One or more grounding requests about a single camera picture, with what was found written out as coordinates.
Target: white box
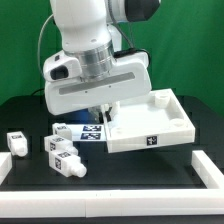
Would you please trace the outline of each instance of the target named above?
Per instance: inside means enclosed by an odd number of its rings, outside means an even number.
[[[0,153],[0,185],[8,175],[12,168],[12,156],[11,153]]]
[[[194,142],[195,128],[171,89],[120,102],[108,121],[101,107],[108,151],[122,152]]]

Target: table surface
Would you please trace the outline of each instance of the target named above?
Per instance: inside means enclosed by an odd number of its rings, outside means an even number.
[[[105,142],[75,142],[88,173],[65,178],[49,168],[44,137],[53,123],[92,124],[87,111],[60,116],[49,114],[39,96],[14,97],[0,106],[0,152],[9,152],[6,133],[22,131],[28,140],[25,158],[13,157],[13,168],[1,191],[192,189],[205,188],[191,167],[193,150],[204,150],[224,169],[224,119],[194,97],[178,97],[196,128],[193,144],[108,154]],[[70,219],[0,219],[0,223],[223,223],[221,216],[163,216]]]

